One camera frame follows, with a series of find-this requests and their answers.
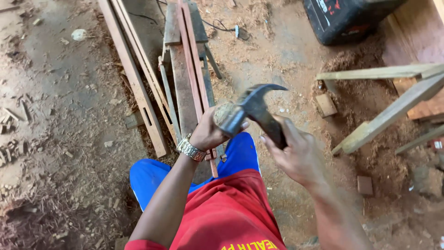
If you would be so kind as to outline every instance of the red t-shirt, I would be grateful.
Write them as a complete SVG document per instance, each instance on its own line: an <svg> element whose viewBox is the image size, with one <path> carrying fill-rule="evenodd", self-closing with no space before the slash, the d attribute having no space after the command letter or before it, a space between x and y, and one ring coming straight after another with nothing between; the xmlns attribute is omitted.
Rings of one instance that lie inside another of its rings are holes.
<svg viewBox="0 0 444 250"><path fill-rule="evenodd" d="M149 240L134 240L125 250L165 250ZM170 249L286 249L258 171L246 169L190 193Z"/></svg>

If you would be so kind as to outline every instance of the left hand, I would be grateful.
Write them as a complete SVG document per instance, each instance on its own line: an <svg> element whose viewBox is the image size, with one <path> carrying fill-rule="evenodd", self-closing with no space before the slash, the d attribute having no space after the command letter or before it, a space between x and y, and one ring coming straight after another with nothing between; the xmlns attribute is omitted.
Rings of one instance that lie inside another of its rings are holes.
<svg viewBox="0 0 444 250"><path fill-rule="evenodd" d="M190 144L201 151L214 149L229 139L213 121L215 109L216 107L211 107L205 111L199 124L191 135ZM241 131L248 128L248 126L248 122L243 122Z"/></svg>

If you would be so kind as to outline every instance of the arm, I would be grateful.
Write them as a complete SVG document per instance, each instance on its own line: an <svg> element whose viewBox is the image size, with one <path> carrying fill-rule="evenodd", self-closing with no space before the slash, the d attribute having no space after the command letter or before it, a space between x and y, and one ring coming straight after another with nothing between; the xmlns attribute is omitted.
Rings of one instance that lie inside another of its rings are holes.
<svg viewBox="0 0 444 250"><path fill-rule="evenodd" d="M213 122L214 107L202 116L190 138L190 144L201 151L215 148L228 140ZM242 124L246 129L248 123ZM150 240L167 249L176 236L185 210L188 190L199 162L180 153L171 171L157 188L131 234L130 241Z"/></svg>
<svg viewBox="0 0 444 250"><path fill-rule="evenodd" d="M303 185L313 198L321 247L372 250L361 224L339 197L313 135L298 130L288 118L275 118L282 126L288 147L280 150L266 135L261 139L279 168Z"/></svg>

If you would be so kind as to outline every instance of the gold watch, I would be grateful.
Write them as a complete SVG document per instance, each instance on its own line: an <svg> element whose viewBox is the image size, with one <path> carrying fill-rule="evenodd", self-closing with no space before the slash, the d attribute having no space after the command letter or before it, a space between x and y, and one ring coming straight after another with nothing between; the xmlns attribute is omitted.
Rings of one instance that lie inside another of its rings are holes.
<svg viewBox="0 0 444 250"><path fill-rule="evenodd" d="M176 150L186 154L195 161L202 161L206 156L206 152L200 151L199 149L191 145L190 138L191 134L188 134L186 137L184 137L177 145Z"/></svg>

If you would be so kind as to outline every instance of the blue pants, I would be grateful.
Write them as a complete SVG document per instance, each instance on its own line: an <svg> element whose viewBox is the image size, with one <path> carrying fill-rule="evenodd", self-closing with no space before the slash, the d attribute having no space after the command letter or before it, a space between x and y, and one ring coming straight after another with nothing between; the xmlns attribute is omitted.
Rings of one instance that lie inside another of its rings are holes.
<svg viewBox="0 0 444 250"><path fill-rule="evenodd" d="M220 161L218 165L219 177L212 177L199 185L192 183L188 193L199 189L213 180L230 176L244 169L254 169L261 172L256 146L249 133L241 132L228 141L225 154L226 161ZM171 167L169 165L152 159L142 159L131 167L131 188L134 191L134 195L136 195L142 211L146 208L154 192L170 170Z"/></svg>

